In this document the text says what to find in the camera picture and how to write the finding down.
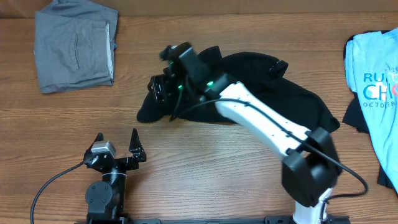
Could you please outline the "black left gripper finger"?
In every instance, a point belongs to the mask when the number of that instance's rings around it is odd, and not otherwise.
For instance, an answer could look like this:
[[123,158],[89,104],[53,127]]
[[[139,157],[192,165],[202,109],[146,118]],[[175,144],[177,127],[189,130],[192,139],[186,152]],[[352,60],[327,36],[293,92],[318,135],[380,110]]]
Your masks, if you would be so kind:
[[137,162],[145,162],[147,160],[146,152],[140,142],[136,128],[132,130],[129,152]]
[[93,147],[95,142],[98,141],[103,141],[104,140],[104,136],[103,133],[98,133],[95,140],[93,141],[93,143],[91,144],[91,146],[85,151],[85,154],[89,154],[91,152],[91,148]]

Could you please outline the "black polo shirt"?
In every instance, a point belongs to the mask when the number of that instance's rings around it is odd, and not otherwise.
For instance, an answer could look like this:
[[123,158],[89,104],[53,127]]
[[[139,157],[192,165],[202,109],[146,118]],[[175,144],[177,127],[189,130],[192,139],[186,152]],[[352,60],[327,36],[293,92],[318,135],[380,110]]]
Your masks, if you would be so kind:
[[[203,50],[198,57],[210,68],[226,71],[237,78],[257,99],[296,124],[312,131],[322,127],[329,133],[340,127],[339,121],[318,95],[283,78],[289,66],[283,60],[255,52],[223,57],[218,46]],[[166,103],[156,102],[153,91],[150,91],[137,113],[137,120],[150,123],[171,115],[178,100],[176,91]],[[205,123],[234,123],[218,114],[214,103],[178,115],[178,118]]]

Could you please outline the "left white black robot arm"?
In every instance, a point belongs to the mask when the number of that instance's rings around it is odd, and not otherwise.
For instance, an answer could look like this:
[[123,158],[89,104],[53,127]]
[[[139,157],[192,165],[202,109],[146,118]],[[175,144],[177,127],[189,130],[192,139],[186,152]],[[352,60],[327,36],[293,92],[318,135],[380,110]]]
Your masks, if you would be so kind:
[[86,190],[87,224],[133,222],[124,211],[126,172],[138,169],[139,163],[134,157],[116,159],[115,155],[114,146],[110,141],[104,140],[102,133],[98,133],[84,154],[84,165],[101,173],[101,180],[94,182]]

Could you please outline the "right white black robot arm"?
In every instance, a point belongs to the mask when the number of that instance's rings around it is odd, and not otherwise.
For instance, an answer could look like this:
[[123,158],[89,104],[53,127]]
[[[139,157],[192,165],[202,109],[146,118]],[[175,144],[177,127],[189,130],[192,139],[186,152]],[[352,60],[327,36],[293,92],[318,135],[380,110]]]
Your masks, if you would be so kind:
[[222,56],[217,46],[196,53],[189,43],[160,53],[167,63],[147,86],[137,120],[168,116],[235,123],[281,161],[282,185],[295,210],[288,223],[332,223],[327,203],[342,172],[331,133],[339,122],[314,93],[284,78],[287,63],[255,52]]

